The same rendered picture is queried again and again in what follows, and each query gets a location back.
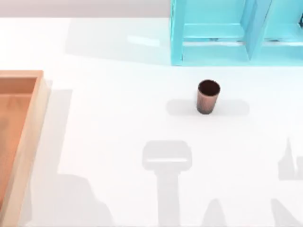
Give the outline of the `brown ribbed cup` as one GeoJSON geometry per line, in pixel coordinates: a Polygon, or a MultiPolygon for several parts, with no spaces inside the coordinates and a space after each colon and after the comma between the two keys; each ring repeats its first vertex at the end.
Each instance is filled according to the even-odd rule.
{"type": "Polygon", "coordinates": [[[220,90],[220,85],[214,80],[206,79],[199,83],[196,108],[201,114],[212,113],[220,90]]]}

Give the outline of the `light blue rack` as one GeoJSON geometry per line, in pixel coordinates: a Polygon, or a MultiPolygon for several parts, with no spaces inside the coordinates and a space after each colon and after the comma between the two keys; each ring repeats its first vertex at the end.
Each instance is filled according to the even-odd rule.
{"type": "Polygon", "coordinates": [[[303,66],[303,0],[170,0],[175,66],[303,66]]]}

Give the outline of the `shallow salmon-coloured box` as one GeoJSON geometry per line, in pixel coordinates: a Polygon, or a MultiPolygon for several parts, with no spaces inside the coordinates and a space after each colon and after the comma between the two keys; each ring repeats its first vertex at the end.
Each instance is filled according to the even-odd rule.
{"type": "Polygon", "coordinates": [[[49,93],[41,70],[0,70],[0,227],[18,227],[49,93]]]}

